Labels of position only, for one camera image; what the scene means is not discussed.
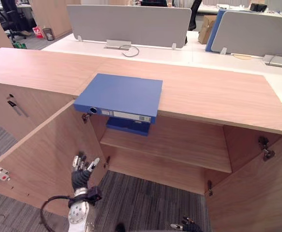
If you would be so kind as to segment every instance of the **cabinet door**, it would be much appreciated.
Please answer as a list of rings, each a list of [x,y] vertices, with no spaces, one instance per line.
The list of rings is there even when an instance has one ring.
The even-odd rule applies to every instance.
[[[0,181],[0,194],[40,208],[54,195],[72,195],[72,161],[78,151],[87,160],[100,158],[100,163],[89,180],[98,185],[107,168],[105,158],[88,120],[81,119],[71,101],[35,128],[0,157],[0,167],[8,170],[10,181]],[[67,216],[67,201],[49,204],[48,211]]]
[[[282,138],[206,194],[213,231],[282,231]]]
[[[7,99],[9,94],[14,98]],[[72,99],[71,95],[0,84],[0,126],[20,140]],[[8,100],[17,103],[21,115]]]

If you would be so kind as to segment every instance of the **robot finger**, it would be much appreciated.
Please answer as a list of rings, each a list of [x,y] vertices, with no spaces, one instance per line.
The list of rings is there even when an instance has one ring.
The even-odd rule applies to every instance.
[[[81,158],[80,158],[80,162],[79,162],[79,164],[78,164],[78,170],[83,170],[83,168],[84,168],[84,163],[85,163],[85,160],[86,160],[86,156],[85,155],[83,155]]]
[[[96,158],[93,162],[91,162],[87,170],[92,173],[93,169],[98,165],[99,161],[100,161],[100,158]]]
[[[89,167],[89,162],[86,162],[86,163],[84,164],[84,169],[83,169],[83,170],[87,170],[88,167]]]
[[[74,170],[77,170],[77,161],[78,161],[78,156],[75,156],[72,162],[72,167]]]
[[[187,220],[190,224],[194,224],[194,221],[190,217],[183,217],[185,220]]]

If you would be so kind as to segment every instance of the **red bag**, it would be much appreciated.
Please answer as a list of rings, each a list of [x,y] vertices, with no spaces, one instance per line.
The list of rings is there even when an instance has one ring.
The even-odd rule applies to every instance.
[[[34,34],[36,35],[36,38],[39,38],[39,39],[44,38],[42,30],[40,29],[39,26],[36,26],[36,27],[34,27],[32,29],[34,31]]]

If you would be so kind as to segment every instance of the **white desk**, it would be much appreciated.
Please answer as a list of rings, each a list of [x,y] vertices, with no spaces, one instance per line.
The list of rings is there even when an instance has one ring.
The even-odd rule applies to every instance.
[[[189,31],[187,45],[177,50],[138,45],[140,54],[134,58],[127,58],[121,54],[127,51],[105,49],[105,43],[102,42],[79,42],[73,34],[43,50],[259,74],[267,79],[282,102],[282,68],[267,66],[260,58],[241,60],[231,55],[205,52],[205,45],[200,44],[197,37],[198,32]],[[134,54],[135,50],[131,48],[129,53]]]
[[[207,6],[203,4],[201,4],[198,9],[198,13],[206,13],[206,14],[217,14],[218,11],[219,8],[217,8],[216,6]]]

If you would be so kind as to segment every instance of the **office chair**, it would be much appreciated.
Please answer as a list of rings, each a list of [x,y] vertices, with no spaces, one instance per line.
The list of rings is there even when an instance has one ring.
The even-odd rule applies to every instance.
[[[168,7],[166,0],[143,0],[141,6],[162,6]]]
[[[8,20],[14,22],[18,31],[22,32],[29,29],[28,23],[24,22],[17,12],[15,0],[1,0],[1,4],[7,14]]]
[[[195,18],[198,13],[199,6],[201,5],[202,0],[194,0],[193,6],[191,7],[191,18],[189,22],[188,30],[194,30],[196,29],[197,25],[195,22]]]
[[[7,34],[7,37],[11,37],[12,41],[15,43],[15,36],[23,36],[20,32],[17,32],[17,28],[14,24],[14,22],[10,22],[7,20],[6,16],[0,11],[0,24],[4,31],[9,30],[10,33]]]

